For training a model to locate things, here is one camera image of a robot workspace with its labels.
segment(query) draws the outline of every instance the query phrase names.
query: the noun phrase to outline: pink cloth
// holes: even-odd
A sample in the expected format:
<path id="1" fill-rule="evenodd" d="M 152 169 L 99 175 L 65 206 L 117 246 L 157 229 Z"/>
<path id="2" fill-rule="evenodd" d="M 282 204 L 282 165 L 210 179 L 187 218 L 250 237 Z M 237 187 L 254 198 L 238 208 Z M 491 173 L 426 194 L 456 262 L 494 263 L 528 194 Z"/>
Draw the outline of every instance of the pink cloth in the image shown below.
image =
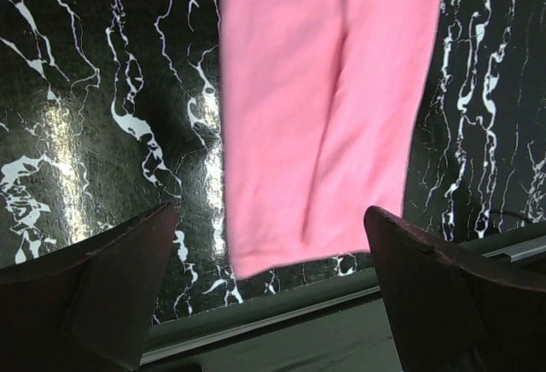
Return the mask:
<path id="1" fill-rule="evenodd" d="M 237 278 L 369 251 L 401 213 L 439 0 L 222 0 L 226 225 Z"/>

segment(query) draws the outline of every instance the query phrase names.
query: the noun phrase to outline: marble tabletop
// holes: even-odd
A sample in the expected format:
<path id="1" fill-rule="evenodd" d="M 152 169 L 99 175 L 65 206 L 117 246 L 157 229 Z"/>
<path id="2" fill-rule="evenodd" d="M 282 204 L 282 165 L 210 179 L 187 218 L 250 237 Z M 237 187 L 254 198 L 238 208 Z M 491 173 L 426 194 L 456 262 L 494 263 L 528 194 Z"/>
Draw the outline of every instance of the marble tabletop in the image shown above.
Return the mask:
<path id="1" fill-rule="evenodd" d="M 442 1 L 409 158 L 410 221 L 465 241 L 543 220 L 545 12 L 546 0 Z M 218 0 L 0 0 L 0 19 L 0 266 L 162 201 L 182 219 L 157 323 L 371 266 L 355 254 L 235 281 Z"/>

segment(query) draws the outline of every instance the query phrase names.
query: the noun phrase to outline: black marble surface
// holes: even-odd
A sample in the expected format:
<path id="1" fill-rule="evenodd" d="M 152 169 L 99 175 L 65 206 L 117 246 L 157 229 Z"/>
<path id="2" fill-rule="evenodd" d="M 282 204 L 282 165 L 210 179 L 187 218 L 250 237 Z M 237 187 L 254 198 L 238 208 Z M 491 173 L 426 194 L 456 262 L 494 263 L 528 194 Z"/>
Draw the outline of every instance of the black marble surface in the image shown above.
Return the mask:
<path id="1" fill-rule="evenodd" d="M 443 0 L 404 215 L 465 241 L 543 220 L 546 0 Z M 236 282 L 226 258 L 218 0 L 0 0 L 0 266 L 159 203 L 182 216 L 154 320 L 371 265 Z"/>

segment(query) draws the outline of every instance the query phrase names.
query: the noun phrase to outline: pink towel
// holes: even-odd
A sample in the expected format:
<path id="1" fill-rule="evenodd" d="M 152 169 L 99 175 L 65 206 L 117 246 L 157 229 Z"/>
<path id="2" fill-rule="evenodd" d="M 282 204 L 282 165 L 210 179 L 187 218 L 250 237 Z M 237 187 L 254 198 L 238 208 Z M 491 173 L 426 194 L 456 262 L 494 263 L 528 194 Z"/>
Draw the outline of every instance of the pink towel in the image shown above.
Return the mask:
<path id="1" fill-rule="evenodd" d="M 401 213 L 439 0 L 222 0 L 226 225 L 237 278 L 369 251 Z"/>

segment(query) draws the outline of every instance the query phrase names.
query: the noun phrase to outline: folded fabric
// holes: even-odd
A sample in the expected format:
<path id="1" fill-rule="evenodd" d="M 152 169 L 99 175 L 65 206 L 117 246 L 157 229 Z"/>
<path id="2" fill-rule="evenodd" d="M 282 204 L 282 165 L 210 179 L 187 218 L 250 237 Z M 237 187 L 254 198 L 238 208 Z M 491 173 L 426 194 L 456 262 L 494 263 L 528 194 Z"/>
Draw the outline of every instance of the folded fabric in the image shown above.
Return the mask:
<path id="1" fill-rule="evenodd" d="M 368 251 L 401 213 L 440 0 L 221 0 L 226 228 L 237 278 Z"/>

